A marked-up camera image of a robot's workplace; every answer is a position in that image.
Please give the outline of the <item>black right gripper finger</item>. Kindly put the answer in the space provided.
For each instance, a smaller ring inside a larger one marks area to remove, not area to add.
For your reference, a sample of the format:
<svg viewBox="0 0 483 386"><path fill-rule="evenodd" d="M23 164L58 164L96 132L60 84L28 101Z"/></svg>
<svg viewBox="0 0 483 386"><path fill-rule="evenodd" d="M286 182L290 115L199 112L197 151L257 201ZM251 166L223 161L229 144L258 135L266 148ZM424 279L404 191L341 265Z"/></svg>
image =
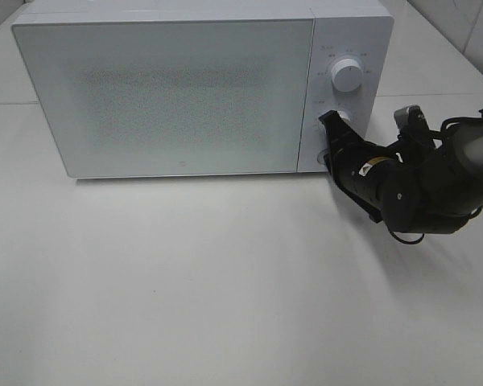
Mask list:
<svg viewBox="0 0 483 386"><path fill-rule="evenodd" d="M370 217L370 219L378 224L382 222L382 215L381 212L367 203L365 200L361 199L360 197L356 196L354 193L346 189L342 184L339 179L339 176L335 174L335 172L332 169L332 166L330 164L330 155L329 154L324 154L322 156L322 159L324 160L325 166L327 167L328 173L332 177L335 185L338 187L339 190L341 190L345 195L347 195L357 206L359 206L361 209L363 209Z"/></svg>
<svg viewBox="0 0 483 386"><path fill-rule="evenodd" d="M327 146L330 151L338 151L346 146L363 143L364 139L343 121L337 111L327 111L319 117L326 132Z"/></svg>

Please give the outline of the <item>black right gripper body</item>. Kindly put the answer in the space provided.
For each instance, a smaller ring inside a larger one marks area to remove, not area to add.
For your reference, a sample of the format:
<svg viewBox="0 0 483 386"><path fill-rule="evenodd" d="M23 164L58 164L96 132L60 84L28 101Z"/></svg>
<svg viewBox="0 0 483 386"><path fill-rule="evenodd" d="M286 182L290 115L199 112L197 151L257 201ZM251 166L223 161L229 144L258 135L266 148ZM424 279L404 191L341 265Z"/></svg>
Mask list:
<svg viewBox="0 0 483 386"><path fill-rule="evenodd" d="M330 164L341 184L377 209L389 200L401 203L403 193L395 180L402 169L400 146L395 142L379 146L363 141L330 152Z"/></svg>

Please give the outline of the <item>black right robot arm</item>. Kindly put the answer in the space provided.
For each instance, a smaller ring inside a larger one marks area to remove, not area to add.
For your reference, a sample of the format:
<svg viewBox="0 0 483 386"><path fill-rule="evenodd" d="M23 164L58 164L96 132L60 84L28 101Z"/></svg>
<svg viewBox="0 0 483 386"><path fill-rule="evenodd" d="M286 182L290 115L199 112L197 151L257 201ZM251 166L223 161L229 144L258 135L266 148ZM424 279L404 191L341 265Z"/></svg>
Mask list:
<svg viewBox="0 0 483 386"><path fill-rule="evenodd" d="M330 110L319 121L336 186L391 234L450 234L483 208L483 109L429 129L421 108L394 112L398 139L364 140Z"/></svg>

